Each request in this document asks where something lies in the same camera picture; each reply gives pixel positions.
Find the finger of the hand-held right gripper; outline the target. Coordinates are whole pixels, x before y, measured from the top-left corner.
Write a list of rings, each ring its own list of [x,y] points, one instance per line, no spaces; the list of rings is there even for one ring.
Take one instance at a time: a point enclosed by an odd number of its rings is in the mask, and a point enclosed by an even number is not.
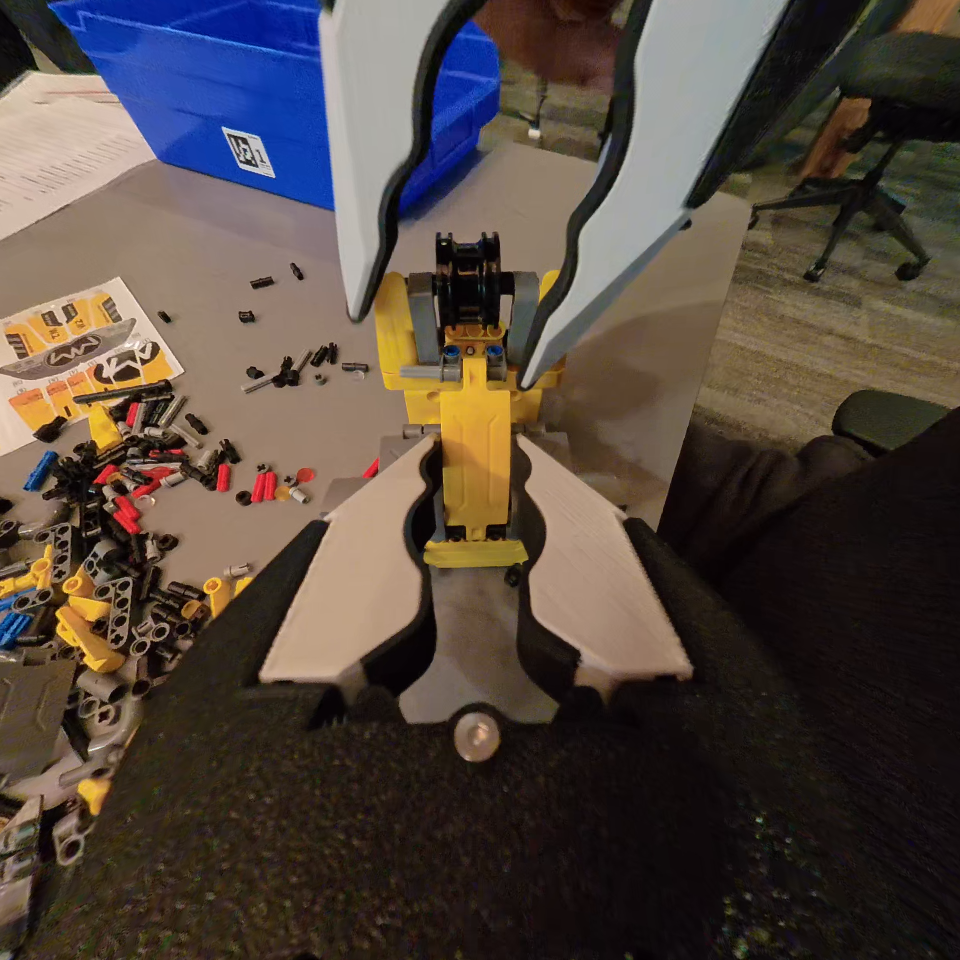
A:
[[[570,214],[558,276],[536,308],[519,389],[530,390],[678,234],[788,5],[632,5],[616,54],[606,144]]]
[[[450,43],[483,1],[322,2],[318,36],[346,312],[370,313],[426,159]]]

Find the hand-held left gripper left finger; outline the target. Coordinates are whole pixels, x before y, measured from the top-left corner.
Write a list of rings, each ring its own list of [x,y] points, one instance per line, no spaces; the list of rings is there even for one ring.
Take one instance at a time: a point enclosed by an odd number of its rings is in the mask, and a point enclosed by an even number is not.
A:
[[[321,685],[340,694],[402,694],[437,644],[426,543],[436,524],[426,434],[330,511],[318,548],[259,667],[267,687]]]

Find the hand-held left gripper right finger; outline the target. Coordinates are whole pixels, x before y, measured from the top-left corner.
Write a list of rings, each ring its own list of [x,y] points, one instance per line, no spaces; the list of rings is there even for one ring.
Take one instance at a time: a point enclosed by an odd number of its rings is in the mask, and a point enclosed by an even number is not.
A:
[[[632,538],[642,523],[524,435],[511,468],[527,553],[515,642],[530,680],[554,700],[690,681],[690,657]]]

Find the yellow toy brick model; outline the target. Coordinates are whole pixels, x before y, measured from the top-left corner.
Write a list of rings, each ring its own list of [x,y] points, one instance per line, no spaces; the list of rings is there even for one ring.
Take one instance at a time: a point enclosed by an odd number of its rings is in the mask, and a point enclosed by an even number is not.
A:
[[[517,532],[511,438],[539,426],[544,391],[562,357],[530,390],[522,355],[558,271],[505,270],[498,234],[473,242],[436,235],[432,271],[386,275],[374,302],[378,365],[401,392],[403,439],[436,434],[435,531],[423,547],[437,569],[504,569],[520,584],[528,555]]]

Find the black office chair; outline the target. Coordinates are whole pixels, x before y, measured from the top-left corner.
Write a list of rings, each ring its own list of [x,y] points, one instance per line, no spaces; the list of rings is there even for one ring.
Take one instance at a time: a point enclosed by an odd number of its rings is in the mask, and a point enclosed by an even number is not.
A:
[[[805,281],[817,283],[851,222],[865,213],[877,230],[891,234],[911,254],[894,275],[901,282],[914,281],[927,268],[930,255],[904,220],[905,206],[885,191],[881,181],[889,163],[910,141],[958,143],[959,39],[921,31],[882,34],[855,55],[839,90],[870,101],[866,120],[842,146],[856,154],[878,139],[887,144],[881,159],[862,177],[808,176],[785,197],[754,204],[748,230],[762,213],[836,208],[826,245],[803,274]]]

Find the blue plastic bin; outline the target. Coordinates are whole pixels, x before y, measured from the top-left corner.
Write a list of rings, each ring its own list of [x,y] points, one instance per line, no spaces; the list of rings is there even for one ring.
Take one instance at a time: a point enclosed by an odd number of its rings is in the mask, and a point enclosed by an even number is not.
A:
[[[52,10],[160,161],[333,209],[318,2]]]

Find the scattered black toy pins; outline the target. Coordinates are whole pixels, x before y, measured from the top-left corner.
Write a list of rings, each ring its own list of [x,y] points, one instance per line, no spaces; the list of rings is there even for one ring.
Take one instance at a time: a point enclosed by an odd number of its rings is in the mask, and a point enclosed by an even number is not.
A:
[[[352,324],[335,270],[292,262],[252,279],[204,271],[162,296],[157,318],[198,381],[244,377],[241,392],[326,383],[376,365],[372,333]]]

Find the pile of toy brick pieces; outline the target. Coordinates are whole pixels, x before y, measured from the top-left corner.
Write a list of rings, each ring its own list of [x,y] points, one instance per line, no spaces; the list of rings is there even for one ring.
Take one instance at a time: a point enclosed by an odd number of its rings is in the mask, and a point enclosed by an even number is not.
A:
[[[30,928],[44,863],[83,857],[147,696],[254,580],[246,562],[202,585],[167,579],[181,540],[144,527],[156,494],[184,482],[227,494],[241,463],[228,438],[204,444],[186,401],[166,379],[78,396],[89,438],[46,449],[23,486],[54,510],[23,522],[2,499],[1,666],[76,664],[49,762],[2,788],[2,958]]]

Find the printed paper sheets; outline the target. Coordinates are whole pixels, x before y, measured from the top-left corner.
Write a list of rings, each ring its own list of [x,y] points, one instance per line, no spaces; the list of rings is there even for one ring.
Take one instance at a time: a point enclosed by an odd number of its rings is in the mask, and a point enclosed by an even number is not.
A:
[[[154,159],[99,75],[24,73],[1,98],[1,238]]]

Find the dark grey toy panel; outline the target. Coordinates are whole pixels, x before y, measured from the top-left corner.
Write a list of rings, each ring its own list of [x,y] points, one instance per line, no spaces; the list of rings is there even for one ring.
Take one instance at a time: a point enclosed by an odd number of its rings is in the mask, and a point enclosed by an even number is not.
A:
[[[76,663],[1,665],[1,787],[41,774],[50,761]]]

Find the yellow sticker sheet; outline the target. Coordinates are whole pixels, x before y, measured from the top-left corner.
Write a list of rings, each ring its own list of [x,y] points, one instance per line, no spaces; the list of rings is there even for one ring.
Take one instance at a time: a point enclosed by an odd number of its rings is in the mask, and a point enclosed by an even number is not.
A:
[[[58,417],[84,420],[79,396],[180,377],[161,326],[118,277],[2,318],[1,454]]]

